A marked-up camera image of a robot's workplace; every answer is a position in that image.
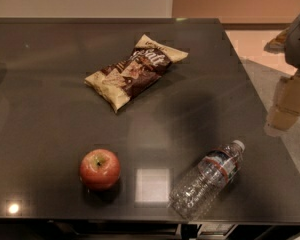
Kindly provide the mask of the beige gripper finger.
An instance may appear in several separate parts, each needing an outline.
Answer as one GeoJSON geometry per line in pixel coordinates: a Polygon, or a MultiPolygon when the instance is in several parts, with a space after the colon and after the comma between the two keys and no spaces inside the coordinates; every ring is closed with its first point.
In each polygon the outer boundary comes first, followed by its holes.
{"type": "Polygon", "coordinates": [[[267,114],[264,130],[269,136],[281,136],[290,130],[298,118],[298,115],[281,111],[278,107],[272,106],[267,114]]]}
{"type": "Polygon", "coordinates": [[[300,115],[300,77],[280,79],[278,106],[285,111],[300,115]]]}

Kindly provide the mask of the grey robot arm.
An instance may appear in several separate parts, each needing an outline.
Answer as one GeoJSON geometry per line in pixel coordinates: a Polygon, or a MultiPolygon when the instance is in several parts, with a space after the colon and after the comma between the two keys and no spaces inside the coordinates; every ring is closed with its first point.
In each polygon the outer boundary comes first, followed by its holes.
{"type": "Polygon", "coordinates": [[[284,43],[285,61],[297,71],[281,77],[266,117],[265,132],[277,137],[287,132],[300,118],[300,13],[291,23],[284,43]]]}

